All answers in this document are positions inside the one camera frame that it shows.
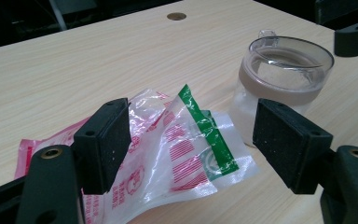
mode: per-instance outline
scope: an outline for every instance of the glass cup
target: glass cup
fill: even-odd
[[[318,96],[334,57],[306,40],[261,31],[242,60],[234,99],[228,110],[243,142],[253,147],[259,98],[281,102],[304,114]]]

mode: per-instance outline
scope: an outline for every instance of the transparent plastic bag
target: transparent plastic bag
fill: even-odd
[[[131,144],[115,183],[104,195],[84,195],[87,223],[126,223],[166,203],[197,199],[257,172],[225,113],[201,111],[188,86],[174,99],[145,90],[130,105]],[[82,120],[51,138],[23,140],[16,177],[48,145],[71,145]]]

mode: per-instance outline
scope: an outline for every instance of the plastic packaging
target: plastic packaging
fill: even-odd
[[[42,141],[22,140],[16,177],[48,145],[73,143],[86,119]],[[174,99],[145,90],[131,99],[132,142],[111,190],[84,195],[86,222],[126,223],[166,203],[216,193],[257,167],[225,113],[201,111],[185,86]]]

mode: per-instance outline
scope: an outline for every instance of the light wood tabletop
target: light wood tabletop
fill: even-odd
[[[167,15],[182,12],[172,21]],[[44,139],[103,103],[188,84],[201,108],[227,111],[241,59],[272,29],[333,52],[334,31],[250,0],[185,0],[0,48],[0,185],[14,178],[20,140]],[[358,146],[358,57],[334,69],[306,117]],[[212,196],[153,208],[131,223],[323,223],[315,195],[294,195],[256,148],[260,172]]]

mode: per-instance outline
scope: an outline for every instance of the table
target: table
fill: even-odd
[[[183,12],[182,21],[167,15]],[[185,0],[0,48],[0,185],[22,138],[43,139],[103,103],[188,84],[200,107],[227,111],[241,58],[261,29],[333,51],[333,31],[247,0]],[[335,68],[306,117],[358,146],[358,57]],[[151,209],[131,223],[322,223],[316,195],[294,195],[256,148],[261,172],[203,199]]]

